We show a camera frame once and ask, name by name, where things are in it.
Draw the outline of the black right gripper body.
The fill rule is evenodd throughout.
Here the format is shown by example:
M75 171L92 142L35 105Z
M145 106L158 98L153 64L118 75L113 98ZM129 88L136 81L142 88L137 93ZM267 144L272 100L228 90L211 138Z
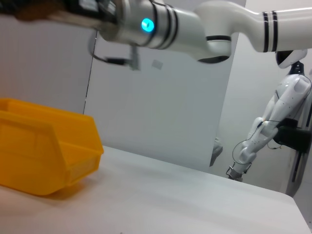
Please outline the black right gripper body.
M117 24L115 0L65 0L65 8L70 13L89 20Z

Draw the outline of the yellow plastic bin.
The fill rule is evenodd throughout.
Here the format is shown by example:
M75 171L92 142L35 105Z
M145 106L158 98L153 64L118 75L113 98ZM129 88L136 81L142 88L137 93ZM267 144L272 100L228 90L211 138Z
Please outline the yellow plastic bin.
M0 186L49 195L95 172L103 152L92 117L0 98Z

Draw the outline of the black robot support bracket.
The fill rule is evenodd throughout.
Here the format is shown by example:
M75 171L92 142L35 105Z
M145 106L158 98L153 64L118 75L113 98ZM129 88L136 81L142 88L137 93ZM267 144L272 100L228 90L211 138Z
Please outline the black robot support bracket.
M286 118L277 125L278 132L273 138L277 144L307 153L312 142L312 132L297 127L298 121Z

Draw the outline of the white humanoid robot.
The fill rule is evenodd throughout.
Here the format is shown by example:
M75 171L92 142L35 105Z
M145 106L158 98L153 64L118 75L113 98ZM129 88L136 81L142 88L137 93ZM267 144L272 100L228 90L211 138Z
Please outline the white humanoid robot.
M300 61L308 50L288 50L275 52L279 68L290 67L290 71L278 84L268 102L262 117L257 117L244 141L234 163L226 171L229 179L241 181L256 158L256 154L277 134L277 125L286 118L298 120L302 105L312 91L312 81L304 74L304 64Z

